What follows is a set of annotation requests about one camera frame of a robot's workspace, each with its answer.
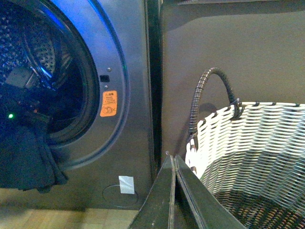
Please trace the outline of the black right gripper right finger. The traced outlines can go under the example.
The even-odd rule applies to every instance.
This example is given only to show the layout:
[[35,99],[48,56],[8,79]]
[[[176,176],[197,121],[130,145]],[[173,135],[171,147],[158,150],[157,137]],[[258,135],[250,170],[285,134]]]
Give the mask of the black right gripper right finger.
[[208,191],[180,156],[175,157],[175,169],[186,202],[200,229],[244,229],[238,221]]

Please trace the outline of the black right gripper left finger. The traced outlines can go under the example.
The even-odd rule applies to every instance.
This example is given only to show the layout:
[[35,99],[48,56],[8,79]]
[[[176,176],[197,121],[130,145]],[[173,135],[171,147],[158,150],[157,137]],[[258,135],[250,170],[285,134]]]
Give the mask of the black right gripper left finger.
[[150,192],[128,226],[130,229],[173,229],[176,172],[174,158],[168,155]]

